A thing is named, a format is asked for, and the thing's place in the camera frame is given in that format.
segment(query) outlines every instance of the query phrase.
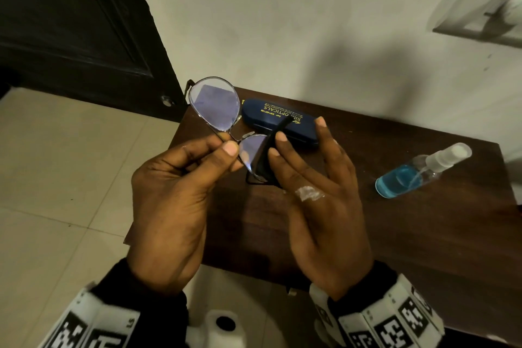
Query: tiled floor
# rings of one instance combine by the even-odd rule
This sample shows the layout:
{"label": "tiled floor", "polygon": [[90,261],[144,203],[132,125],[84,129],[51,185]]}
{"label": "tiled floor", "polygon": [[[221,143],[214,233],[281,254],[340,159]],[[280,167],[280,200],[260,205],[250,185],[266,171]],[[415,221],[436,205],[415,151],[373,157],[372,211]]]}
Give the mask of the tiled floor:
{"label": "tiled floor", "polygon": [[[24,88],[0,100],[0,335],[38,345],[74,295],[125,256],[130,178],[177,123]],[[236,312],[248,346],[321,346],[306,294],[202,266],[185,288],[191,323]]]}

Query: spray bottle cap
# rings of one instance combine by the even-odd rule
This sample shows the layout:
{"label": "spray bottle cap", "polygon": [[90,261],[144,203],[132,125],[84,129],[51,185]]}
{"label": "spray bottle cap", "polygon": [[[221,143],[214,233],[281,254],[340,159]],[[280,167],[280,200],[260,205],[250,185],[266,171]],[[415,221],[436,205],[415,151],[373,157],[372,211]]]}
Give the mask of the spray bottle cap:
{"label": "spray bottle cap", "polygon": [[471,148],[465,143],[455,143],[426,158],[426,166],[434,172],[442,172],[471,156]]}

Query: door panel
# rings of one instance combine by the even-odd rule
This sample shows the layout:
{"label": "door panel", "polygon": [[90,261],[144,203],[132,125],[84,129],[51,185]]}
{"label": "door panel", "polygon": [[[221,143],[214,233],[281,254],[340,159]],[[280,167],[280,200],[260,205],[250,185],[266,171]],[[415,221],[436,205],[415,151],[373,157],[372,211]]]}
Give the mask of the door panel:
{"label": "door panel", "polygon": [[[0,68],[16,71],[19,85],[181,118],[186,103],[145,0],[0,0],[0,5]],[[172,100],[171,107],[162,96]]]}

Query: white wall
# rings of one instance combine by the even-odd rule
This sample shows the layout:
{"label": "white wall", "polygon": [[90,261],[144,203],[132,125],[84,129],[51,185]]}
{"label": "white wall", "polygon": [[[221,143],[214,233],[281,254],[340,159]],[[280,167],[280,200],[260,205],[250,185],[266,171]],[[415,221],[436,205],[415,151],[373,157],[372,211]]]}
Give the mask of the white wall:
{"label": "white wall", "polygon": [[439,1],[147,0],[183,86],[218,75],[498,142],[519,166],[522,51],[431,33]]}

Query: transparent spray bottle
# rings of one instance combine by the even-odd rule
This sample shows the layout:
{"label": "transparent spray bottle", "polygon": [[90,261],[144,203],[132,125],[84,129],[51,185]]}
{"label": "transparent spray bottle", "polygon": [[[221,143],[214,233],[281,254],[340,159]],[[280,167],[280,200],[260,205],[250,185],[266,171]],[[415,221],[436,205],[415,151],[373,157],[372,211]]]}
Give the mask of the transparent spray bottle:
{"label": "transparent spray bottle", "polygon": [[455,143],[431,155],[419,155],[382,175],[375,181],[375,189],[384,198],[394,198],[438,179],[443,171],[470,156],[471,148],[465,143]]}

